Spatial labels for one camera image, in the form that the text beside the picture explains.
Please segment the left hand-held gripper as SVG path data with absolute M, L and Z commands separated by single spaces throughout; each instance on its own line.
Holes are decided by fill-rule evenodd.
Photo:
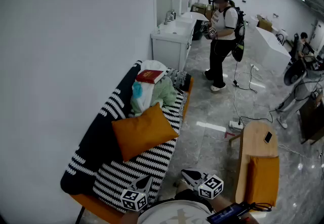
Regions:
M 135 179 L 131 186 L 123 190 L 120 196 L 122 207 L 136 212 L 144 209 L 148 204 L 148 192 L 152 180 L 152 176 L 142 176 Z

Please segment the orange sofa cushion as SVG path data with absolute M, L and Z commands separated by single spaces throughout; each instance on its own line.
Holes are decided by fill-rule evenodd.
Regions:
M 112 128 L 125 162 L 179 136 L 158 104 L 138 117 L 113 121 Z

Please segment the person's left forearm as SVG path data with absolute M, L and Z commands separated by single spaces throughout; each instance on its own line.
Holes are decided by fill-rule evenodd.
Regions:
M 142 211 L 127 211 L 120 219 L 119 224 L 138 224 Z

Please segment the person's right forearm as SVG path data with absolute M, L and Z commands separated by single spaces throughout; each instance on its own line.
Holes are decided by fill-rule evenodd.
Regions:
M 230 202 L 221 195 L 218 195 L 215 198 L 209 200 L 209 203 L 211 204 L 215 212 L 222 211 L 223 209 L 229 207 L 232 204 L 232 202 Z

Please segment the black white patterned blanket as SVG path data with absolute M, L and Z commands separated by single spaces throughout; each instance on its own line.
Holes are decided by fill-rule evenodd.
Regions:
M 152 204 L 169 168 L 185 115 L 192 79 L 155 60 L 138 60 L 104 103 L 61 179 L 64 192 L 108 207 L 109 219 L 125 212 L 120 197 L 139 177 L 152 184 Z

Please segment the orange seat cushion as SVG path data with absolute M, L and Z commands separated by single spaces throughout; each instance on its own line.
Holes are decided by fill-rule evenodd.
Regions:
M 276 205 L 279 186 L 279 157 L 251 157 L 245 200 Z

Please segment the person's white shirt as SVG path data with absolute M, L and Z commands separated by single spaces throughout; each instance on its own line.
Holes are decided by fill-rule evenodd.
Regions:
M 188 200 L 168 201 L 143 212 L 137 224 L 210 224 L 207 206 Z

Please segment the black device with blue screen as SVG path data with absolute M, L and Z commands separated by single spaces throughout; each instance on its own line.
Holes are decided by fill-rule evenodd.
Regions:
M 233 203 L 225 209 L 207 217 L 210 224 L 240 224 L 243 215 L 249 212 L 251 204 L 242 202 Z

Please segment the wooden side table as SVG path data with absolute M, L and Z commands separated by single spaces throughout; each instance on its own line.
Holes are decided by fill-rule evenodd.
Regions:
M 267 132 L 272 133 L 269 143 L 264 141 Z M 248 167 L 251 157 L 273 158 L 278 156 L 278 140 L 274 129 L 266 123 L 251 121 L 229 144 L 239 140 L 239 159 L 234 182 L 233 202 L 241 203 L 245 199 Z

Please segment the blue disposable cap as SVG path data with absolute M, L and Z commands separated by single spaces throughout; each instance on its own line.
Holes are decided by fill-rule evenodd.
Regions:
M 143 88 L 140 82 L 135 81 L 132 85 L 133 98 L 140 99 L 143 96 Z

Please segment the white cloth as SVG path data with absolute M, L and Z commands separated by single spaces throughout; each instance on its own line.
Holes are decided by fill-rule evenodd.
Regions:
M 141 69 L 139 73 L 141 73 L 144 70 L 159 70 L 159 71 L 166 72 L 167 67 L 161 62 L 156 60 L 145 60 L 141 63 Z

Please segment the white vanity cabinet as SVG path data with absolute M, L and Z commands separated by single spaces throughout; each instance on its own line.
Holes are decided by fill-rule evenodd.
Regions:
M 186 12 L 174 21 L 160 24 L 160 34 L 157 29 L 151 33 L 153 59 L 166 67 L 183 70 L 188 54 L 196 22 L 207 18 L 196 12 Z

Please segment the dark wooden cabinet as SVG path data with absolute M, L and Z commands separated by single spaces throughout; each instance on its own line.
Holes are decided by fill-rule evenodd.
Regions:
M 324 93 L 323 89 L 312 92 L 299 109 L 301 117 L 302 142 L 312 141 L 315 144 L 324 137 Z

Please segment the chrome faucet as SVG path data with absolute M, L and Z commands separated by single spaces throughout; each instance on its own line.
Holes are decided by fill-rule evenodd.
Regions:
M 174 10 L 169 10 L 166 13 L 164 25 L 168 25 L 169 22 L 174 21 L 176 19 L 176 13 Z

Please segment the white door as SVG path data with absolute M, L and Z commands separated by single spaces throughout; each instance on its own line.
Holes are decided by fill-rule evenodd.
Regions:
M 322 50 L 324 46 L 324 22 L 317 22 L 309 44 L 314 50 L 315 55 L 317 55 Z

